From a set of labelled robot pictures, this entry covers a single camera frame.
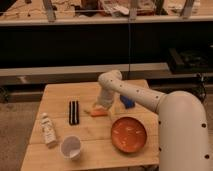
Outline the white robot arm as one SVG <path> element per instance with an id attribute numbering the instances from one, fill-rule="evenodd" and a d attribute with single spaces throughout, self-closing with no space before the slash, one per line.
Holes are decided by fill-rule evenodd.
<path id="1" fill-rule="evenodd" d="M 100 74 L 98 83 L 98 105 L 109 109 L 117 92 L 158 115 L 159 171 L 211 170 L 206 111 L 195 95 L 129 84 L 119 70 Z"/>

